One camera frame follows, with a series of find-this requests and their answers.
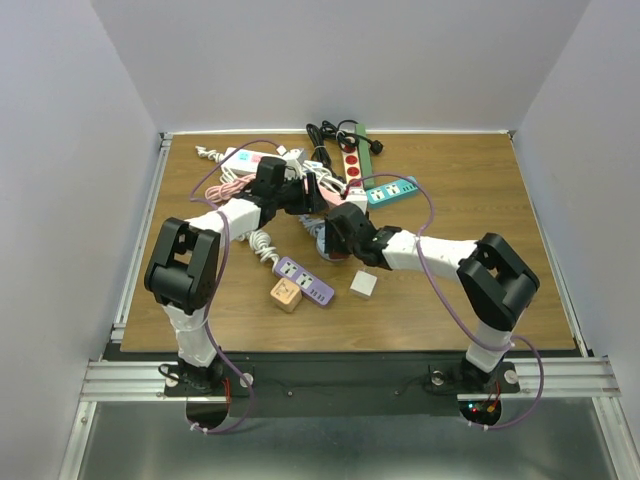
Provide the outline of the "peach cube socket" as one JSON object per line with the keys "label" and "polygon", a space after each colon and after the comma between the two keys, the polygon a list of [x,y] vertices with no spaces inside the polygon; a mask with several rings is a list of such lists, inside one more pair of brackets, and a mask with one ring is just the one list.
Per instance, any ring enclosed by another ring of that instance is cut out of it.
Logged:
{"label": "peach cube socket", "polygon": [[271,289],[270,297],[281,310],[292,313],[302,300],[302,292],[296,283],[280,278]]}

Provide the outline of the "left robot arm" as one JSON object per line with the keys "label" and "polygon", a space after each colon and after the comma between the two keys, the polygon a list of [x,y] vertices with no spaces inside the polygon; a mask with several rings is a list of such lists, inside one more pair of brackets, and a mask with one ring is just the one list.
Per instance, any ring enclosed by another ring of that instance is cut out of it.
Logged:
{"label": "left robot arm", "polygon": [[265,226],[282,210],[289,215],[325,211],[314,172],[297,173],[282,158],[261,159],[253,180],[222,206],[190,220],[164,221],[144,275],[144,287],[161,305],[178,344],[175,373],[167,379],[202,394],[222,382],[221,356],[210,339],[209,309],[221,282],[230,242]]}

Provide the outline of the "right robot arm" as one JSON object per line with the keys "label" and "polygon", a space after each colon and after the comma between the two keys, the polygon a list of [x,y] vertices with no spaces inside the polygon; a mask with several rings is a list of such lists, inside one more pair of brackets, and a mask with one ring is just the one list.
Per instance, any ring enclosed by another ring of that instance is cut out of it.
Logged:
{"label": "right robot arm", "polygon": [[[445,309],[470,339],[460,366],[463,384],[482,390],[496,378],[513,330],[539,290],[540,280],[499,234],[479,240],[419,236],[395,226],[376,228],[352,203],[331,210],[324,219],[325,252],[353,256],[364,265],[389,271],[425,273]],[[471,331],[437,285],[445,278],[459,284],[478,324]]]}

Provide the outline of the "light blue round socket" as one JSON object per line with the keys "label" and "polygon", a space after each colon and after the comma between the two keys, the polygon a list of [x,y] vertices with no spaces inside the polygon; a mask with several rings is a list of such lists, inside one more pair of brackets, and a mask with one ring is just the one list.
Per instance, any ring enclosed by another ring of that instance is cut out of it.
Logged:
{"label": "light blue round socket", "polygon": [[316,238],[316,249],[319,255],[329,262],[341,262],[350,256],[344,245],[333,237],[318,236]]}

